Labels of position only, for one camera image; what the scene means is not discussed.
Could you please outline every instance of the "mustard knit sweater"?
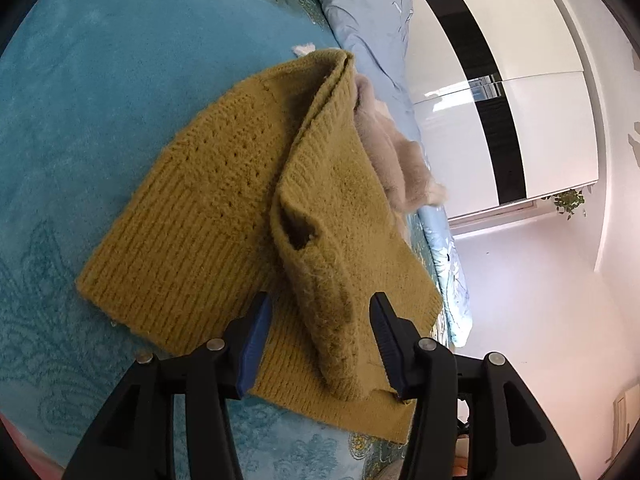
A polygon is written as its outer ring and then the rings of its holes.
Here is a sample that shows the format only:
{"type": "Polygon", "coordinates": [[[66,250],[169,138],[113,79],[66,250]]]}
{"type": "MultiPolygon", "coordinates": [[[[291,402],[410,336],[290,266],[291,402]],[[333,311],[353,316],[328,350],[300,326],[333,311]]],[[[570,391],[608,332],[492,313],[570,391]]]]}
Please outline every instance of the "mustard knit sweater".
{"type": "Polygon", "coordinates": [[[253,393],[404,442],[369,323],[382,290],[429,333],[438,293],[395,228],[353,124],[353,57],[315,52],[248,78],[159,156],[78,277],[110,317],[174,354],[274,299],[253,393]]]}

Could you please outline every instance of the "teal bedspread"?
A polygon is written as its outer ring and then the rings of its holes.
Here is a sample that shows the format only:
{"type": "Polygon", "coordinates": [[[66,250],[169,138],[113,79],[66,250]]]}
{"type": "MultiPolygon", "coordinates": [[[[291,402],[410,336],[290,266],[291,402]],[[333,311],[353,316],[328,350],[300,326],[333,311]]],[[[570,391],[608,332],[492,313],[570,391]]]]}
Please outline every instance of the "teal bedspread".
{"type": "MultiPolygon", "coordinates": [[[[75,276],[174,133],[309,42],[336,46],[316,0],[40,0],[0,58],[0,411],[61,464],[149,348],[75,276]]],[[[255,397],[229,411],[247,479],[369,479],[403,453],[255,397]]]]}

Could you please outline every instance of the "green leaves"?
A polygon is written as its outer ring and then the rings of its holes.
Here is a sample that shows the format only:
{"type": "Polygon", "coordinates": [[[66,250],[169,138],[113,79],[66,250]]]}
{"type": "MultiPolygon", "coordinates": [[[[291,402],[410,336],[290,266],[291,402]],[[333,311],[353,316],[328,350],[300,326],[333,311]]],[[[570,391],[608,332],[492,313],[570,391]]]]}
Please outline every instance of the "green leaves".
{"type": "MultiPolygon", "coordinates": [[[[543,200],[548,200],[551,197],[544,197],[543,200]]],[[[575,213],[576,208],[580,207],[584,204],[584,196],[582,195],[582,191],[575,189],[570,189],[568,191],[563,191],[562,193],[557,193],[553,195],[554,205],[556,206],[556,211],[558,211],[561,215],[567,213],[567,220],[569,220],[575,213]]]]}

